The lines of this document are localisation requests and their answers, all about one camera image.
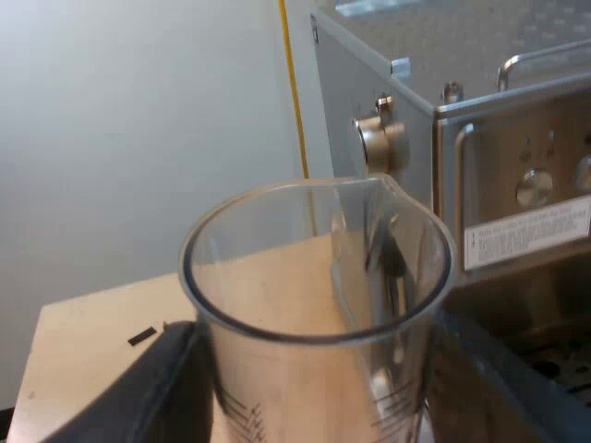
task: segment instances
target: perforated metal top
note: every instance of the perforated metal top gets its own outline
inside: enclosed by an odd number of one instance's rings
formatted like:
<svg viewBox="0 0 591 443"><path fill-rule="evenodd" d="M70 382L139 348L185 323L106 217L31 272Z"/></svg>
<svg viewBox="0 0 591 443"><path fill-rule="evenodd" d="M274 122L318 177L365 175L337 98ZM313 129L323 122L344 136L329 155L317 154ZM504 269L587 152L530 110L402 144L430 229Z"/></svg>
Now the perforated metal top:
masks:
<svg viewBox="0 0 591 443"><path fill-rule="evenodd" d="M373 3L357 2L356 10ZM327 14L388 60L399 60L403 71L407 59L411 74L401 79L434 105L442 104L447 82L462 83L466 99L488 95L510 57L591 39L590 0L414 0L350 17ZM523 62L511 73L513 85L563 76L573 66L588 71L589 45L576 51L545 56L545 65Z"/></svg>

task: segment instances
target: metal handle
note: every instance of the metal handle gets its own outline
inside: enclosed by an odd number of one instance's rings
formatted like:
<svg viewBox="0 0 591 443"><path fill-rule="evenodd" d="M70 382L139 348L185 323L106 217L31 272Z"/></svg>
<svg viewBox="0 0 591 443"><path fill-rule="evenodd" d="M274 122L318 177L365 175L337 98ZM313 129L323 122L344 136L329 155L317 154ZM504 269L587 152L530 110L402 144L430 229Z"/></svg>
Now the metal handle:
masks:
<svg viewBox="0 0 591 443"><path fill-rule="evenodd" d="M585 48L586 46L591 47L591 39L562 44L560 46L554 46L552 48L542 49L540 51L532 51L531 53L514 55L513 57L505 60L505 62L499 68L499 74L497 75L497 90L501 91L507 90L509 88L509 73L516 65L522 62L535 60L548 55L568 53L569 51Z"/></svg>

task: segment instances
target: measuring cup rim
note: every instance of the measuring cup rim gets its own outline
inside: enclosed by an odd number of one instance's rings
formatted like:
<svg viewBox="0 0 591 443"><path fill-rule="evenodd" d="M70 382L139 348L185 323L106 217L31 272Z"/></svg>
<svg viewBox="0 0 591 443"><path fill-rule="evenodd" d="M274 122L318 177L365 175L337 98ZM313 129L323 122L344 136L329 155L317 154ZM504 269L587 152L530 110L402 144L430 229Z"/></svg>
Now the measuring cup rim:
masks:
<svg viewBox="0 0 591 443"><path fill-rule="evenodd" d="M296 335L288 334L283 332L275 332L267 329L261 329L249 325L243 321L238 320L235 317L225 314L221 309L216 307L212 302L209 301L208 297L199 289L197 282L194 279L193 272L191 270L191 259L193 246L199 238L199 233L208 225L211 219L216 215L220 214L224 210L234 206L236 203L247 200L249 198L255 198L257 196L267 194L272 191L278 191L295 186L325 186L325 185L346 185L367 181L381 181L386 187L398 198L401 198L408 202L411 206L417 210L422 211L437 227L441 237L443 237L445 246L445 269L441 273L441 277L437 284L425 298L424 301L416 305L413 309L410 309L404 316L397 318L393 322L379 325L376 327L365 328L356 330L353 332L346 332L342 334L324 334L324 335ZM456 260L457 252L455 249L455 243L452 239L452 235L445 226L445 224L428 208L422 205L420 202L411 198L404 192L404 190L396 183L396 181L387 174L374 174L370 177L365 178L329 178L329 179L306 179L306 180L292 180L275 184L271 186L265 186L252 191L248 191L244 194L238 195L233 198L227 199L213 210L205 214L199 219L199 221L191 228L185 242L181 246L180 258L178 264L178 275L181 282L181 286L185 291L185 294L196 306L199 312L200 320L203 320L202 316L205 316L207 320L213 321L214 323L231 330L232 332L239 333L243 336L258 339L262 341L273 341L285 344L299 344L299 345L357 345L366 341L377 341L394 333L406 329L412 323L416 322L420 317L423 317L429 311L432 311L439 305L445 298L447 293L453 287L456 276Z"/></svg>

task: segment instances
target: yellow cable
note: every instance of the yellow cable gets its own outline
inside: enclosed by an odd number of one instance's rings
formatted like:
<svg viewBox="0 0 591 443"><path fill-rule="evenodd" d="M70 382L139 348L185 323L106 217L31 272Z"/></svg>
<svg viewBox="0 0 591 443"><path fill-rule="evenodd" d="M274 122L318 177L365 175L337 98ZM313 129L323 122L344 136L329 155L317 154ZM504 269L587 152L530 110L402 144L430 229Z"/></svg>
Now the yellow cable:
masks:
<svg viewBox="0 0 591 443"><path fill-rule="evenodd" d="M292 90L292 100L294 101L295 123L297 124L297 137L299 138L299 155L302 161L302 171L304 178L309 178L308 158L306 156L306 141L304 139L304 125L302 124L302 113L299 109L299 97L297 95L296 72L294 70L294 58L292 56L292 43L289 39L289 25L287 23L287 8L285 0L279 1L279 13L283 28L283 45L285 46L285 59L287 61L287 72L289 73L289 83Z"/></svg>

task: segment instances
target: stainless steel machine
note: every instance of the stainless steel machine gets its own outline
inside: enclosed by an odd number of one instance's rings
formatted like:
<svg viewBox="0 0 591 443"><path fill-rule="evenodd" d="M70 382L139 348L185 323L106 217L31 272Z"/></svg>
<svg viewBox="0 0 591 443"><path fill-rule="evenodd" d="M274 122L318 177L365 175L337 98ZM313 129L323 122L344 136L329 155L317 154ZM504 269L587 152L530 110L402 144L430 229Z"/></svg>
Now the stainless steel machine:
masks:
<svg viewBox="0 0 591 443"><path fill-rule="evenodd" d="M590 406L591 2L356 1L312 33L335 175L387 172L432 208L459 250L448 311ZM512 441L492 422L440 435Z"/></svg>

